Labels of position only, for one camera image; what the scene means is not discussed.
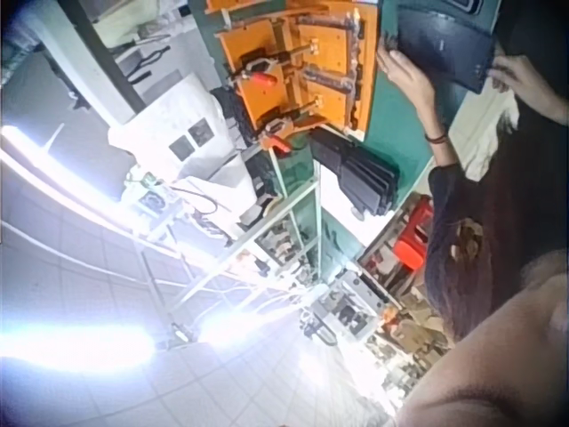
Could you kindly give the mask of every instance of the metal frame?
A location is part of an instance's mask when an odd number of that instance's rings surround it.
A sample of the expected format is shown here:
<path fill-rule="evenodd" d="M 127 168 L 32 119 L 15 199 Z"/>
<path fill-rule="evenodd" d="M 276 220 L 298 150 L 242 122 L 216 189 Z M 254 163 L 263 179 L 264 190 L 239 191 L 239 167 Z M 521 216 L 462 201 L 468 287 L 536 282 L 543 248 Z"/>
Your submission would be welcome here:
<path fill-rule="evenodd" d="M 72 0 L 36 0 L 22 11 L 21 18 L 30 28 L 34 29 L 38 38 L 45 45 L 50 55 L 75 88 L 85 97 L 87 102 L 89 102 L 108 125 L 123 125 L 145 108 L 141 97 L 134 91 L 132 85 L 128 83 L 126 77 L 116 65 L 115 60 L 100 40 L 85 11 L 78 2 Z M 244 161 L 246 161 L 259 152 L 260 146 L 257 144 L 243 151 L 241 156 Z M 290 215 L 291 217 L 294 233 L 299 240 L 301 250 L 289 262 L 275 262 L 277 267 L 274 273 L 271 274 L 271 277 L 278 278 L 290 269 L 303 255 L 314 249 L 315 246 L 317 246 L 318 250 L 317 276 L 320 277 L 322 215 L 320 212 L 319 169 L 317 164 L 315 164 L 316 175 L 302 184 L 292 194 L 289 194 L 273 150 L 269 151 L 269 156 L 275 169 L 276 178 L 281 187 L 284 200 L 282 200 L 267 217 L 257 222 L 228 248 L 218 258 L 213 269 L 202 274 L 200 277 L 194 278 L 191 274 L 183 254 L 178 249 L 178 243 L 169 228 L 172 219 L 183 207 L 181 205 L 172 206 L 172 209 L 168 209 L 167 213 L 160 215 L 159 218 L 153 221 L 155 231 L 151 233 L 152 237 L 156 238 L 158 235 L 164 233 L 169 235 L 176 252 L 180 255 L 180 262 L 188 274 L 188 279 L 191 280 L 191 283 L 176 296 L 172 304 L 167 305 L 165 302 L 158 282 L 152 274 L 150 265 L 144 254 L 145 248 L 143 246 L 136 246 L 139 262 L 140 265 L 144 267 L 145 279 L 150 287 L 156 308 L 158 309 L 164 326 L 166 326 L 171 333 L 173 332 L 171 325 L 174 323 L 172 313 L 179 309 L 184 302 L 194 294 L 203 290 L 207 283 L 222 273 L 244 249 L 248 248 L 252 253 L 262 251 L 264 254 L 268 254 L 262 246 L 255 242 L 255 239 L 269 230 L 275 222 L 283 219 L 286 215 Z M 312 192 L 315 193 L 316 200 L 317 236 L 305 245 L 302 241 L 293 208 Z M 262 286 L 257 289 L 252 289 L 251 295 L 240 303 L 238 308 L 243 308 L 264 291 L 265 289 Z"/>
<path fill-rule="evenodd" d="M 78 2 L 36 0 L 21 18 L 108 125 L 123 125 L 144 109 Z"/>
<path fill-rule="evenodd" d="M 184 291 L 179 293 L 174 298 L 173 303 L 168 307 L 168 310 L 178 310 L 185 301 L 202 290 L 212 278 L 216 277 L 233 260 L 235 260 L 237 256 L 253 242 L 254 239 L 267 231 L 275 222 L 284 218 L 291 209 L 293 209 L 293 207 L 295 207 L 304 197 L 316 188 L 318 188 L 318 180 L 315 178 L 312 178 L 302 184 L 302 186 L 294 191 L 290 197 L 281 202 L 281 204 L 271 211 L 265 218 L 257 222 L 240 239 L 238 239 L 237 242 L 231 245 L 231 247 L 229 247 L 225 253 L 217 259 L 214 268 L 203 274 L 202 277 L 194 280 L 194 282 L 188 285 Z"/>

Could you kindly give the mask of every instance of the orange fixture plate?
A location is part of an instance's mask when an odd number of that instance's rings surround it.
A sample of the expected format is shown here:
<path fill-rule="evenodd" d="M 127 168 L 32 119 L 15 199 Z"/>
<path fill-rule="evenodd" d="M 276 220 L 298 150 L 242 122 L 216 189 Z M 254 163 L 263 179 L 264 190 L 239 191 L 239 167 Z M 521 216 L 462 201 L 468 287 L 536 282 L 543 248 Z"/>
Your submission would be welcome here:
<path fill-rule="evenodd" d="M 275 33 L 268 20 L 260 20 L 243 28 L 223 31 L 217 34 L 221 41 L 223 51 L 228 59 L 232 71 L 242 67 L 241 58 L 249 52 L 264 48 L 267 54 L 277 53 Z M 273 87 L 255 84 L 250 80 L 237 83 L 238 92 L 243 98 L 253 128 L 259 129 L 259 119 L 268 111 L 280 108 L 282 111 L 289 109 L 289 100 L 283 70 L 276 65 L 269 74 L 277 79 Z"/>
<path fill-rule="evenodd" d="M 314 82 L 307 82 L 309 98 L 321 97 L 322 105 L 316 109 L 316 113 L 326 117 L 328 121 L 338 129 L 346 127 L 346 104 L 347 96 L 327 86 Z"/>
<path fill-rule="evenodd" d="M 348 32 L 345 29 L 312 25 L 299 25 L 298 28 L 302 46 L 318 40 L 318 53 L 303 53 L 305 62 L 343 76 L 348 74 Z"/>

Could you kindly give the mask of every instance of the bright light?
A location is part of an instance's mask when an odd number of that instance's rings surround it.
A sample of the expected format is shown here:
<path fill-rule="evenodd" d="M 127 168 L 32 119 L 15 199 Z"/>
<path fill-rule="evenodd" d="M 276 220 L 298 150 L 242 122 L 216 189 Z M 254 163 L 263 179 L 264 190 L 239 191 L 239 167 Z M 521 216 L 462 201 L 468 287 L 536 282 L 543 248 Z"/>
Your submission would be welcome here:
<path fill-rule="evenodd" d="M 237 313 L 213 319 L 206 323 L 199 335 L 200 342 L 220 347 L 243 341 L 252 331 L 266 323 L 263 316 L 252 313 Z"/>
<path fill-rule="evenodd" d="M 325 372 L 322 368 L 322 364 L 318 362 L 318 359 L 309 354 L 301 354 L 301 359 L 299 360 L 299 366 L 302 373 L 307 376 L 310 381 L 312 381 L 318 387 L 324 384 Z"/>
<path fill-rule="evenodd" d="M 126 326 L 28 327 L 0 335 L 0 356 L 60 371 L 107 373 L 150 360 L 152 339 Z"/>
<path fill-rule="evenodd" d="M 114 202 L 91 184 L 71 173 L 17 127 L 2 126 L 2 135 L 42 173 L 45 173 L 83 204 L 104 213 L 127 229 L 137 230 L 143 226 L 135 212 L 127 210 L 123 205 Z"/>

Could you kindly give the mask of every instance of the green workbench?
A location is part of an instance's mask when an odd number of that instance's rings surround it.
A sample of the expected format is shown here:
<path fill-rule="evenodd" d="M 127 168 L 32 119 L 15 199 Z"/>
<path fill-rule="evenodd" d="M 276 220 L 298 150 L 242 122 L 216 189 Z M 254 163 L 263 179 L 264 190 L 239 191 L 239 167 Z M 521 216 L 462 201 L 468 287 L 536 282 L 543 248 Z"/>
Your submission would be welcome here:
<path fill-rule="evenodd" d="M 478 15 L 469 16 L 442 0 L 384 0 L 381 6 L 381 30 L 395 34 L 397 31 L 397 5 L 416 4 L 428 6 L 433 10 L 447 13 L 487 31 L 492 31 L 501 0 L 484 0 Z M 215 68 L 222 80 L 227 77 L 223 67 L 225 57 L 221 44 L 214 34 L 224 28 L 221 13 L 204 14 L 205 0 L 189 0 L 189 7 L 196 19 L 197 27 L 205 46 L 214 59 Z M 257 4 L 231 13 L 233 20 L 277 12 L 285 7 L 285 0 L 273 0 Z M 466 95 L 466 90 L 458 85 L 435 82 L 437 104 L 445 123 L 450 125 Z M 411 191 L 413 184 L 427 166 L 431 152 L 425 142 L 421 124 L 407 99 L 393 86 L 382 73 L 378 73 L 374 84 L 374 95 L 370 124 L 363 144 L 371 151 L 397 165 L 401 172 L 398 185 L 397 202 L 400 205 Z M 289 191 L 312 175 L 311 155 L 299 152 L 295 158 L 280 163 L 284 181 Z M 314 198 L 307 198 L 295 207 L 300 228 L 307 236 L 314 236 Z M 365 248 L 360 242 L 325 209 L 322 212 L 323 278 L 330 278 L 349 260 L 356 259 Z"/>
<path fill-rule="evenodd" d="M 479 14 L 467 15 L 441 0 L 385 0 L 381 7 L 381 31 L 396 34 L 397 5 L 414 4 L 467 20 L 485 31 L 492 32 L 500 3 L 501 0 L 484 0 Z M 439 114 L 445 124 L 450 126 L 467 90 L 452 83 L 435 84 Z M 425 142 L 422 126 L 413 106 L 381 72 L 375 79 L 372 114 L 364 145 L 399 166 L 401 179 L 397 202 L 400 205 L 427 166 L 432 154 Z"/>
<path fill-rule="evenodd" d="M 223 29 L 221 13 L 204 14 L 205 0 L 190 0 L 189 7 L 196 18 L 205 46 L 214 59 L 214 65 L 221 79 L 227 71 L 220 42 L 214 34 Z M 466 20 L 477 27 L 492 32 L 501 0 L 484 0 L 477 15 L 468 15 L 442 0 L 384 0 L 381 6 L 381 30 L 390 34 L 397 32 L 397 5 L 415 4 L 429 7 L 442 13 Z M 273 0 L 231 13 L 234 20 L 263 13 L 277 12 L 285 7 L 285 0 Z M 436 82 L 437 104 L 445 123 L 450 125 L 466 95 L 462 87 L 446 82 Z M 382 73 L 375 79 L 372 114 L 364 145 L 381 157 L 398 165 L 401 180 L 397 200 L 403 202 L 413 184 L 417 181 L 431 158 L 429 145 L 425 143 L 423 131 L 415 111 L 407 99 Z"/>

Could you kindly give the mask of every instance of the black case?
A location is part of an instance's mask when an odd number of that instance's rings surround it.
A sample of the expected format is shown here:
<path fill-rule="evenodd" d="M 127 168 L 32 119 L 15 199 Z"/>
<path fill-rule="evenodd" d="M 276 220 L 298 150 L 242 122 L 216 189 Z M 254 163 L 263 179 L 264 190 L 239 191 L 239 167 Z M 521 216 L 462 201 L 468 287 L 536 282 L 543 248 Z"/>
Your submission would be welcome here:
<path fill-rule="evenodd" d="M 430 76 L 441 76 L 481 93 L 492 65 L 491 34 L 432 10 L 401 5 L 397 9 L 397 49 Z"/>

